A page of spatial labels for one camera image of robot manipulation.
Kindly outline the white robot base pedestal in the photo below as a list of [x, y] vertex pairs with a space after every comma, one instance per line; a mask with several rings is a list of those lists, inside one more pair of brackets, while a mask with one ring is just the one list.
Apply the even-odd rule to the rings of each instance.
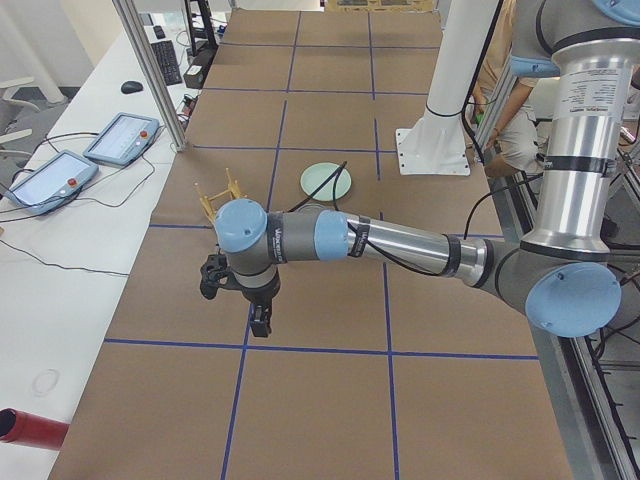
[[462, 118], [500, 10], [497, 0], [451, 2], [424, 114], [412, 128], [396, 131], [402, 175], [470, 174]]

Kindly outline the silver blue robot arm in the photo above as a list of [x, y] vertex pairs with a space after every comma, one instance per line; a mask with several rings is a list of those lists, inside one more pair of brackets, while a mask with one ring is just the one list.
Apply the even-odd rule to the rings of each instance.
[[[282, 72], [278, 85], [258, 82], [257, 98], [282, 101], [272, 168], [240, 152], [234, 166], [254, 201], [299, 219], [330, 215], [306, 200], [303, 172], [325, 163], [351, 187], [340, 206], [371, 221], [360, 259], [288, 260], [274, 303], [272, 344], [338, 345], [378, 332], [384, 313], [409, 321], [405, 334], [423, 337], [424, 320], [448, 326], [473, 318], [509, 317], [498, 301], [444, 273], [444, 262], [422, 258], [426, 231], [445, 244], [462, 241], [463, 220], [485, 189], [482, 169], [462, 176], [404, 176], [395, 151], [397, 126], [415, 118], [444, 38], [437, 13], [318, 13], [239, 10], [224, 37], [225, 64], [259, 75]], [[258, 182], [267, 179], [261, 196]]]

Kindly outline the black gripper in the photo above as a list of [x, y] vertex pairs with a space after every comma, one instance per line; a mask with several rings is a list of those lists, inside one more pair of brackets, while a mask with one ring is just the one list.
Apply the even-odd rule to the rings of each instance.
[[279, 293], [280, 278], [273, 277], [258, 285], [254, 280], [242, 278], [241, 292], [250, 302], [250, 329], [254, 337], [268, 337], [271, 332], [272, 301]]

